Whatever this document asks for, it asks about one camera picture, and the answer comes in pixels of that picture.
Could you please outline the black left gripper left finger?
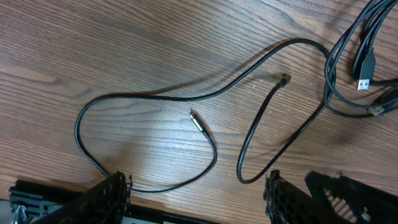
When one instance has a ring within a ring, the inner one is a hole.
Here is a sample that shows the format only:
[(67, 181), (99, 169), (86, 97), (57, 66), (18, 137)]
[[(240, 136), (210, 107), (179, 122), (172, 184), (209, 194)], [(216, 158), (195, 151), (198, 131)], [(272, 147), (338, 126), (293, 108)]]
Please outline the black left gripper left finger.
[(36, 224), (121, 224), (130, 203), (132, 177), (117, 171)]

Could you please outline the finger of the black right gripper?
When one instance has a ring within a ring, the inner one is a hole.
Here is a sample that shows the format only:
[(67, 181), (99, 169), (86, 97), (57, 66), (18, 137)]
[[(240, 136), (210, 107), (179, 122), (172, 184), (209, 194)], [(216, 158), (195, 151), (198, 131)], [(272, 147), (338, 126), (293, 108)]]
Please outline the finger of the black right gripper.
[(305, 178), (312, 197), (333, 209), (329, 195), (344, 200), (357, 223), (397, 224), (397, 196), (347, 176), (331, 177), (311, 171)]

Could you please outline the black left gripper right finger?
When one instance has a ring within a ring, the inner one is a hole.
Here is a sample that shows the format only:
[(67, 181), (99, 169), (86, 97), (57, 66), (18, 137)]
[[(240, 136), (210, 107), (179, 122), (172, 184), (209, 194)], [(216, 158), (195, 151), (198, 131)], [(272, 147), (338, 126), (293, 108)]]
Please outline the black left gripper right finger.
[(339, 224), (348, 220), (324, 208), (315, 200), (273, 170), (266, 178), (263, 195), (266, 216), (272, 224)]

